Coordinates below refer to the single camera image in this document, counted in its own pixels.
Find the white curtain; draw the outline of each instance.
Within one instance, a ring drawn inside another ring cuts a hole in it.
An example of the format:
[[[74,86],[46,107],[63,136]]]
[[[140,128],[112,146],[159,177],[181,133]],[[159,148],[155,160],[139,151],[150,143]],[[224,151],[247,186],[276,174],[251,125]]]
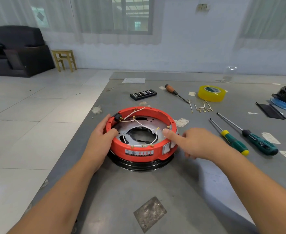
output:
[[[286,50],[286,0],[252,0],[236,46]]]
[[[0,0],[0,26],[41,29],[47,42],[159,44],[165,0]]]

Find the clear packing tape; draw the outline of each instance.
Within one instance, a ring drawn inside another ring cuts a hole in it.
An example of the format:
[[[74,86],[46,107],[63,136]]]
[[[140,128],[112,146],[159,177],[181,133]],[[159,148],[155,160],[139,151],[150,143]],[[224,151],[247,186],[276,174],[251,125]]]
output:
[[[209,102],[221,102],[226,94],[222,88],[212,85],[201,86],[197,96]]]

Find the black base ring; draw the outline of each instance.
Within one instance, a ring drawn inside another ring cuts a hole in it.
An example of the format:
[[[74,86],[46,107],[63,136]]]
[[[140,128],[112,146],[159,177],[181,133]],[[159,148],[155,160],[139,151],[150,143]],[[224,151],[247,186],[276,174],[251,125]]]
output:
[[[124,160],[117,155],[115,155],[112,151],[109,151],[107,156],[110,158],[110,160],[115,163],[117,166],[130,170],[133,172],[149,172],[154,171],[156,169],[162,168],[163,166],[167,165],[174,157],[173,153],[170,157],[168,157],[166,160],[160,160],[156,159],[151,162],[131,162]]]

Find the black armchair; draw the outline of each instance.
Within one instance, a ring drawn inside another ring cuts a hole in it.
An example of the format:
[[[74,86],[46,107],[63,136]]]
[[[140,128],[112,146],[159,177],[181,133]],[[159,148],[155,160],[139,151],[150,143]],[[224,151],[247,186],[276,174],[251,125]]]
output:
[[[53,68],[39,28],[0,26],[0,75],[31,77]]]

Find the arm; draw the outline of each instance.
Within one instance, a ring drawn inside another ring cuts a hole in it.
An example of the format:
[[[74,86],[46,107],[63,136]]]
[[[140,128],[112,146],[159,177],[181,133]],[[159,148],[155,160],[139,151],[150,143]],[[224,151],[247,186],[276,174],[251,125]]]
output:
[[[286,189],[206,129],[190,129],[183,137],[167,129],[163,133],[186,157],[208,159],[224,172],[260,233],[286,234]]]
[[[90,180],[118,135],[116,129],[103,134],[109,117],[107,115],[92,132],[81,159],[8,234],[71,233]]]

